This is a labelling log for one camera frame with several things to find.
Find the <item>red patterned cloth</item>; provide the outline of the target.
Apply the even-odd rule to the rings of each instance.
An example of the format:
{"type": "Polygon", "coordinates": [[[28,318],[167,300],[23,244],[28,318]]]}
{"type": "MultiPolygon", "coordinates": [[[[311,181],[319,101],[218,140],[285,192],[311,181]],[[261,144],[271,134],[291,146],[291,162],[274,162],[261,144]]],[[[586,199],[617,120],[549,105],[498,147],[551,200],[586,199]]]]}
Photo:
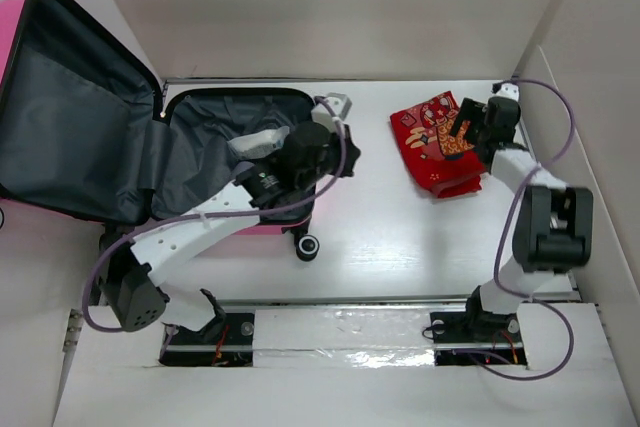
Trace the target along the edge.
{"type": "Polygon", "coordinates": [[[450,134],[460,111],[453,94],[443,92],[390,115],[402,160],[419,187],[439,199],[473,194],[482,189],[483,164],[464,140],[467,123],[450,134]]]}

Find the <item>pink hard-shell suitcase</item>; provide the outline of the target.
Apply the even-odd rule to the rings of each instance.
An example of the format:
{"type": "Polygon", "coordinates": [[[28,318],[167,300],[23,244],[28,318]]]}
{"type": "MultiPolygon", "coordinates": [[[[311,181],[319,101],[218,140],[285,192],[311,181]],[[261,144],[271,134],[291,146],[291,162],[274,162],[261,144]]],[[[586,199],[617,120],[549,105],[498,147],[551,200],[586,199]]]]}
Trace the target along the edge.
{"type": "Polygon", "coordinates": [[[311,117],[289,88],[165,100],[156,77],[74,0],[1,3],[1,195],[115,226],[187,212],[231,179],[229,141],[311,117]]]}

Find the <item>pink tissue packet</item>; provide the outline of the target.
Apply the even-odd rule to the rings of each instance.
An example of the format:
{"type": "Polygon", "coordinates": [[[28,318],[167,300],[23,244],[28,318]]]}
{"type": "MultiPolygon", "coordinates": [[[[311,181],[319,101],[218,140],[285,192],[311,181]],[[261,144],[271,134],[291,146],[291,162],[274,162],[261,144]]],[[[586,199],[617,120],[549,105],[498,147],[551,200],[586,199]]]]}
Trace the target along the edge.
{"type": "Polygon", "coordinates": [[[235,137],[227,144],[232,153],[240,160],[261,159],[279,150],[289,133],[288,126],[265,129],[253,134],[235,137]]]}

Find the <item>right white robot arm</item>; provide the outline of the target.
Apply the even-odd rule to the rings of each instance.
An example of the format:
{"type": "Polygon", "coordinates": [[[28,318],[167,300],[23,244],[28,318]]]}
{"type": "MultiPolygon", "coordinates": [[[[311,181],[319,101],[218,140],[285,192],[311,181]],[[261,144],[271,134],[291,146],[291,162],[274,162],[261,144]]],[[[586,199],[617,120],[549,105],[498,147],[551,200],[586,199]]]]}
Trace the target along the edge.
{"type": "Polygon", "coordinates": [[[521,303],[552,278],[585,266],[591,256],[593,194],[567,184],[514,140],[521,109],[517,100],[495,95],[486,103],[466,98],[451,127],[473,145],[491,176],[514,195],[491,280],[467,299],[447,327],[473,342],[485,342],[514,321],[521,303]]]}

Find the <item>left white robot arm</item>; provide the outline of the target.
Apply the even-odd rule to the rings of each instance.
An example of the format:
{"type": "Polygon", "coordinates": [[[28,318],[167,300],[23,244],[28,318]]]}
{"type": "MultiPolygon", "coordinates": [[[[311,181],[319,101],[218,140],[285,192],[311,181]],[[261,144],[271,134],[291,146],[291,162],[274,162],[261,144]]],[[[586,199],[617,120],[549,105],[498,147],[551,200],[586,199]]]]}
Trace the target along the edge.
{"type": "Polygon", "coordinates": [[[161,321],[188,329],[201,343],[222,334],[223,311],[209,290],[204,306],[163,291],[171,275],[229,236],[307,208],[333,183],[351,177],[360,150],[337,117],[296,127],[284,145],[251,163],[190,211],[122,235],[92,267],[82,297],[86,323],[102,333],[131,333],[161,321]],[[322,189],[319,180],[330,182],[322,189]]]}

